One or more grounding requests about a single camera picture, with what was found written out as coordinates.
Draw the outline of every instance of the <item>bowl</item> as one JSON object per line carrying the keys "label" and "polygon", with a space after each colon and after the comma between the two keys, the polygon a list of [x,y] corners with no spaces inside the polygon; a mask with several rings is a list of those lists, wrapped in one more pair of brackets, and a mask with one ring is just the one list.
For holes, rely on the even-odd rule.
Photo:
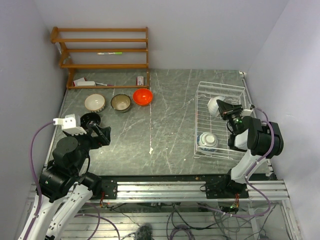
{"label": "bowl", "polygon": [[207,107],[209,110],[209,113],[213,116],[213,117],[218,117],[219,116],[219,107],[218,107],[218,103],[217,100],[225,100],[226,97],[225,96],[216,96],[213,97],[209,100]]}
{"label": "bowl", "polygon": [[216,135],[211,132],[204,132],[196,138],[198,143],[198,151],[203,154],[210,154],[217,151],[219,141]]}
{"label": "bowl", "polygon": [[147,106],[151,103],[153,94],[149,89],[140,88],[133,93],[133,101],[140,106]]}
{"label": "bowl", "polygon": [[105,105],[105,97],[96,93],[88,96],[84,101],[85,108],[93,113],[101,112],[105,108]]}
{"label": "bowl", "polygon": [[125,113],[130,109],[131,99],[128,95],[118,94],[111,99],[110,104],[114,110]]}

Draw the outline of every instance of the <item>shelf board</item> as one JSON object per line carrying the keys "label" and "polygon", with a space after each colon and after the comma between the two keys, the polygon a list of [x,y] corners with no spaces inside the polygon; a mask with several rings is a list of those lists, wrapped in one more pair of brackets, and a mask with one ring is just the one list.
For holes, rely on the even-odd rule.
{"label": "shelf board", "polygon": [[58,28],[58,32],[145,32],[145,28]]}
{"label": "shelf board", "polygon": [[137,86],[69,86],[69,89],[147,89],[147,85]]}
{"label": "shelf board", "polygon": [[128,52],[128,53],[146,53],[146,48],[74,48],[67,49],[68,53],[117,53],[117,52]]}
{"label": "shelf board", "polygon": [[54,38],[53,43],[147,43],[147,38]]}
{"label": "shelf board", "polygon": [[147,69],[148,64],[62,64],[67,69]]}

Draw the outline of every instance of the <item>marble table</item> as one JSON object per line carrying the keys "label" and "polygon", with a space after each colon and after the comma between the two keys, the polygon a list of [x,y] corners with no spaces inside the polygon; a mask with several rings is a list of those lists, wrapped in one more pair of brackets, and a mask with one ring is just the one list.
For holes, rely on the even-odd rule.
{"label": "marble table", "polygon": [[[62,117],[82,116],[89,111],[85,99],[93,94],[106,98],[106,107],[99,113],[101,126],[111,127],[111,143],[90,151],[90,172],[96,175],[187,175],[225,174],[237,163],[209,157],[194,158],[195,95],[200,81],[243,86],[236,70],[153,69],[151,88],[153,101],[149,106],[132,104],[126,113],[115,112],[110,100],[114,95],[132,97],[135,88],[72,89],[62,106]],[[140,71],[79,72],[75,79],[112,85],[132,85]],[[64,137],[58,129],[54,141]],[[267,164],[256,173],[268,174]]]}

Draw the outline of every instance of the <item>white wire dish rack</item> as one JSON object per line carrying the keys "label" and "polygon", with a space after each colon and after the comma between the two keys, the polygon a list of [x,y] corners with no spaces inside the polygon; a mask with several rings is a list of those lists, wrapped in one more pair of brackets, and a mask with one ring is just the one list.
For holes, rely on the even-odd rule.
{"label": "white wire dish rack", "polygon": [[[242,104],[243,109],[247,109],[251,104],[245,87],[201,81],[195,97],[194,157],[205,156],[239,162],[245,153],[229,149],[230,132],[227,129],[227,122],[220,115],[214,117],[209,113],[208,102],[217,96],[225,97],[224,101],[230,104]],[[203,133],[214,134],[218,139],[218,146],[199,146],[199,137]]]}

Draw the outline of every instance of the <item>wooden shelf rack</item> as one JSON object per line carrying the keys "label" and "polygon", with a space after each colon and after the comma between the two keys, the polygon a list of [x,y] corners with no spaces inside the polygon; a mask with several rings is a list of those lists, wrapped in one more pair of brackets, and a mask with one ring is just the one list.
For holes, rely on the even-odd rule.
{"label": "wooden shelf rack", "polygon": [[[145,38],[62,38],[61,32],[142,32]],[[61,57],[59,66],[68,69],[67,89],[110,89],[110,88],[149,88],[149,52],[148,28],[58,28],[53,27],[50,40],[53,44],[59,43]],[[66,43],[145,43],[145,48],[67,48]],[[70,53],[145,53],[145,63],[126,64],[75,64]],[[117,85],[117,86],[73,86],[76,69],[146,69],[146,85]]]}

